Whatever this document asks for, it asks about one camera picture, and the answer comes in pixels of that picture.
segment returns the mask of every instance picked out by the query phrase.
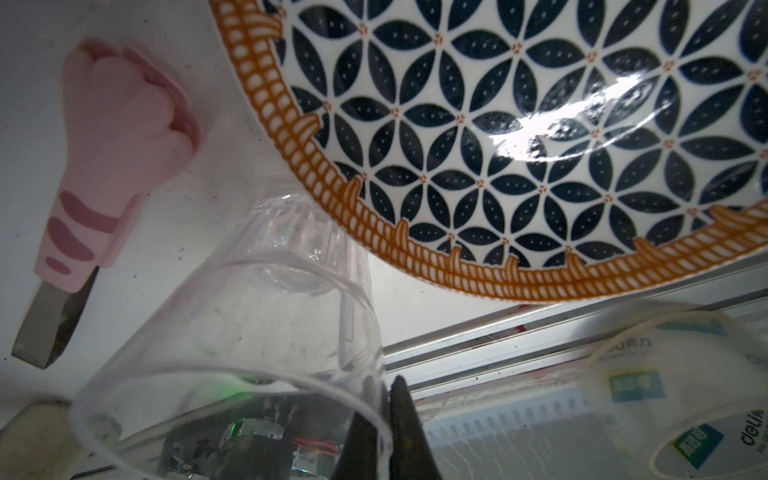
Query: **blue and green label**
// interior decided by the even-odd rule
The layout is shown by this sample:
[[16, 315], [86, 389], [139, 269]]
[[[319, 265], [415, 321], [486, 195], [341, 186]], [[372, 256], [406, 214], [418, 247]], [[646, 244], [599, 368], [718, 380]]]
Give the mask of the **blue and green label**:
[[658, 370], [622, 373], [608, 377], [614, 403], [666, 399]]
[[723, 434], [705, 423], [677, 437], [677, 440], [672, 442], [672, 446], [698, 470], [712, 455], [721, 440], [723, 440]]
[[659, 330], [682, 330], [685, 332], [709, 333], [710, 335], [728, 336], [728, 332], [718, 319], [673, 320], [657, 326]]

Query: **patterned plate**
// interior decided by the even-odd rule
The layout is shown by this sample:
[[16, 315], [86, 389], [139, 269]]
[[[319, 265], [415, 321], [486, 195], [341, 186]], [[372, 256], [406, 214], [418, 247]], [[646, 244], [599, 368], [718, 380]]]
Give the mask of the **patterned plate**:
[[525, 302], [768, 240], [768, 1], [211, 0], [296, 176], [393, 266]]

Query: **white surface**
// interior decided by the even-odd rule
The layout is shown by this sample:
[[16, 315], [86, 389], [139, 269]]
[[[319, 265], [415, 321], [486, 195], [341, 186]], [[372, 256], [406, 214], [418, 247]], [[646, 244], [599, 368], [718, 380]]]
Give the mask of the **white surface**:
[[[290, 181], [230, 75], [203, 0], [150, 8], [14, 0], [3, 7], [0, 425], [35, 398], [71, 398], [237, 225], [259, 197], [255, 185]], [[10, 352], [39, 284], [32, 266], [65, 168], [59, 69], [85, 35], [130, 41], [169, 65], [187, 86], [207, 140], [186, 172], [151, 192], [116, 264], [99, 273], [68, 348], [41, 371]], [[373, 257], [371, 276], [385, 345], [510, 305], [439, 289]]]

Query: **pink cat paw tool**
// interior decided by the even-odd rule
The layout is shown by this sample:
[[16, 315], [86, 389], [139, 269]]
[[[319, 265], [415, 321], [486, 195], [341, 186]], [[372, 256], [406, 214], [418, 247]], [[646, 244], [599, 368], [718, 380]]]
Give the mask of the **pink cat paw tool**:
[[64, 312], [70, 298], [61, 290], [89, 289], [96, 266], [119, 254], [146, 192], [183, 171], [202, 138], [186, 91], [134, 49], [88, 39], [65, 59], [62, 83], [67, 168], [35, 264], [44, 283], [13, 352], [41, 368], [52, 362], [50, 346], [30, 353], [30, 340], [41, 336], [43, 322], [58, 328], [73, 312], [79, 317], [88, 295], [80, 292], [80, 307], [70, 301]]

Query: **transparent cup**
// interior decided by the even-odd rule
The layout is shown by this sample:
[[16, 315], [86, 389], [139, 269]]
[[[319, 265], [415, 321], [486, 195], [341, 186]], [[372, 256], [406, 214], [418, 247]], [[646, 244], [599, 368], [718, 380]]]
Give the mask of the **transparent cup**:
[[147, 478], [330, 478], [359, 413], [383, 472], [369, 292], [367, 252], [308, 196], [264, 201], [78, 394], [73, 429]]

